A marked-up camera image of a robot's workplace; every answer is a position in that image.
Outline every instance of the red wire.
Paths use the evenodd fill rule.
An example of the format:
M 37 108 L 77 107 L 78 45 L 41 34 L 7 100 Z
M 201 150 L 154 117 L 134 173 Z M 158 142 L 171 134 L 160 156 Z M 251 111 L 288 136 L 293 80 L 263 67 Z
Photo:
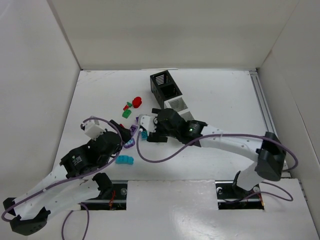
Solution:
M 112 192 L 112 198 L 111 198 L 110 201 L 109 201 L 110 210 L 111 210 L 112 205 L 113 205 L 113 203 L 114 203 L 115 196 L 116 196 L 116 191 L 113 190 L 113 192 Z
M 263 199 L 262 199 L 261 193 L 258 194 L 258 196 L 259 196 L 259 199 L 260 199 L 260 202 L 261 202 L 262 206 L 264 207 L 264 206 L 265 206 L 265 203 L 264 203 L 264 201 L 263 201 Z

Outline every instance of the green toy block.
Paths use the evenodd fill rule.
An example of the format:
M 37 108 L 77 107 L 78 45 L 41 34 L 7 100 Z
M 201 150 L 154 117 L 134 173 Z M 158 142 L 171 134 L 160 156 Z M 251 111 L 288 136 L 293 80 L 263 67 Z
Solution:
M 122 117 L 127 119 L 130 116 L 130 114 L 131 114 L 131 111 L 129 109 L 127 109 L 122 113 Z

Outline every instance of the screw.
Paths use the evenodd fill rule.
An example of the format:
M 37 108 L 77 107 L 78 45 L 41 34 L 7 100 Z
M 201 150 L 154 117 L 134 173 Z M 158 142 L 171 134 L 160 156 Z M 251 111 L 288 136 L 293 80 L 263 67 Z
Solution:
M 127 195 L 127 189 L 126 188 L 121 188 L 120 193 L 121 195 Z
M 221 195 L 221 194 L 222 194 L 222 187 L 218 186 L 218 187 L 216 188 L 216 193 L 219 194 L 219 195 Z
M 260 192 L 260 188 L 259 188 L 258 186 L 255 186 L 255 187 L 253 188 L 253 191 L 254 191 L 255 193 Z

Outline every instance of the small plastic piece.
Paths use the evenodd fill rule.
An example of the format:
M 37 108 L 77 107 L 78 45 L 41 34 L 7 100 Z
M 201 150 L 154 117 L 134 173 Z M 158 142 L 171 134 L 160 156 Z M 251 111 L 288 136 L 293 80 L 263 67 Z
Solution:
M 97 125 L 93 120 L 86 122 L 83 126 L 84 126 L 84 134 L 93 140 L 95 140 L 101 134 L 106 132 L 104 128 Z
M 156 124 L 157 119 L 154 116 L 148 116 L 148 115 L 140 115 L 139 116 L 139 125 L 140 127 L 143 127 L 143 130 L 147 130 L 148 132 L 156 132 Z
M 132 137 L 125 145 L 123 145 L 123 147 L 124 147 L 125 149 L 128 149 L 128 148 L 133 147 L 134 145 L 136 145 L 136 141 L 135 141 L 135 139 Z
M 142 132 L 141 132 L 141 137 L 142 137 L 142 140 L 147 140 L 147 138 L 148 138 L 148 133 L 147 133 L 147 131 L 142 131 Z
M 142 100 L 141 97 L 137 96 L 136 98 L 133 99 L 132 101 L 132 105 L 135 109 L 137 109 L 138 107 L 140 107 L 140 105 L 142 104 Z
M 133 165 L 134 164 L 134 158 L 132 156 L 127 155 L 120 155 L 115 160 L 116 164 L 128 164 Z
M 110 120 L 110 123 L 112 123 L 119 130 L 122 137 L 122 141 L 124 143 L 128 142 L 132 138 L 131 132 L 129 129 L 126 129 L 125 127 L 122 128 L 118 123 L 116 123 L 112 119 Z
M 122 117 L 124 117 L 125 119 L 127 119 L 131 114 L 131 110 L 127 109 L 122 113 Z
M 130 131 L 131 131 L 131 136 L 133 137 L 136 133 L 136 131 L 138 130 L 138 126 L 136 125 L 131 125 L 130 127 Z

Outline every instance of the white tabletop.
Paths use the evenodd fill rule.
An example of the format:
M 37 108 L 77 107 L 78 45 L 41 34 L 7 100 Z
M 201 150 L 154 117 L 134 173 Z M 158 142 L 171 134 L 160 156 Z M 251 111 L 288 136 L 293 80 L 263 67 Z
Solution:
M 151 114 L 159 108 L 150 90 L 150 75 L 161 70 L 81 71 L 66 119 L 55 165 L 71 149 L 89 138 L 80 129 L 82 120 L 96 116 L 115 120 L 129 128 L 139 114 Z M 257 97 L 248 71 L 215 69 L 179 69 L 170 74 L 180 88 L 183 99 L 196 120 L 204 121 L 231 133 L 263 135 L 266 131 Z M 132 109 L 128 119 L 123 108 L 134 97 L 142 105 Z M 142 154 L 152 160 L 165 158 L 181 147 L 168 143 L 141 142 Z M 144 162 L 135 147 L 123 149 L 134 165 L 112 164 L 105 172 L 112 180 L 232 180 L 251 161 L 213 148 L 189 147 L 175 158 L 160 164 Z
M 90 211 L 86 240 L 317 240 L 298 180 L 277 185 L 294 201 L 264 194 L 264 210 L 218 210 L 213 180 L 129 181 L 126 210 Z M 287 197 L 272 186 L 260 187 Z M 67 214 L 59 213 L 28 240 L 61 240 Z M 82 239 L 86 223 L 86 211 L 75 211 L 65 225 L 66 239 Z
M 152 108 L 158 108 L 149 78 L 157 72 L 160 71 L 82 71 L 55 165 L 71 149 L 89 140 L 80 123 L 91 115 L 113 119 L 129 128 L 136 116 L 150 114 Z M 196 120 L 232 133 L 265 133 L 249 72 L 179 69 L 170 73 Z M 123 107 L 136 96 L 142 97 L 141 107 L 133 109 L 128 119 L 123 118 Z M 169 156 L 181 146 L 175 140 L 141 142 L 142 153 L 154 160 Z M 112 164 L 105 172 L 113 180 L 134 180 L 128 182 L 127 210 L 90 211 L 87 240 L 318 239 L 296 179 L 277 183 L 293 195 L 293 202 L 264 195 L 265 210 L 218 210 L 214 180 L 233 180 L 236 172 L 246 168 L 250 160 L 195 146 L 158 164 L 144 162 L 135 147 L 123 149 L 121 154 L 134 157 L 134 164 Z M 283 192 L 268 185 L 261 184 L 261 190 L 285 197 Z M 61 212 L 28 240 L 60 240 L 66 215 L 66 211 Z M 65 225 L 67 239 L 82 239 L 85 225 L 85 211 L 74 212 Z

